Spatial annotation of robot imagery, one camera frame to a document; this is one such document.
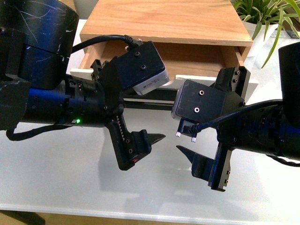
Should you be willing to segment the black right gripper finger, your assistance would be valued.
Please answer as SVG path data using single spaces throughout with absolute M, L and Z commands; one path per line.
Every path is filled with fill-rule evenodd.
M 187 159 L 190 161 L 190 163 L 193 163 L 194 157 L 195 157 L 195 152 L 193 152 L 192 150 L 189 150 L 181 145 L 176 145 L 176 148 L 179 149 L 187 157 Z

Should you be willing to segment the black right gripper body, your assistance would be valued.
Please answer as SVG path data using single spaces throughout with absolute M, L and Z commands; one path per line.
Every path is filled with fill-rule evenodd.
M 221 115 L 231 113 L 244 106 L 250 73 L 245 67 L 221 69 L 211 87 L 226 93 Z M 235 118 L 230 118 L 212 127 L 217 131 L 217 152 L 214 159 L 195 154 L 192 160 L 192 175 L 208 181 L 212 190 L 224 192 L 230 175 L 230 158 L 234 150 L 233 129 Z

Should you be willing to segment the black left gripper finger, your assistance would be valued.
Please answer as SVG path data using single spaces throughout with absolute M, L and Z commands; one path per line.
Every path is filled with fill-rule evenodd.
M 163 140 L 166 136 L 164 134 L 148 134 L 147 145 L 151 146 L 161 140 Z

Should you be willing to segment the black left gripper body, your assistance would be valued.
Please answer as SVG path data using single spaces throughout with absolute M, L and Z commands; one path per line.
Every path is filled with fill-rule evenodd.
M 94 80 L 82 81 L 82 123 L 88 127 L 108 128 L 121 170 L 128 170 L 150 153 L 150 135 L 145 129 L 127 130 L 123 112 L 127 90 L 150 77 L 146 61 L 138 57 L 114 57 Z

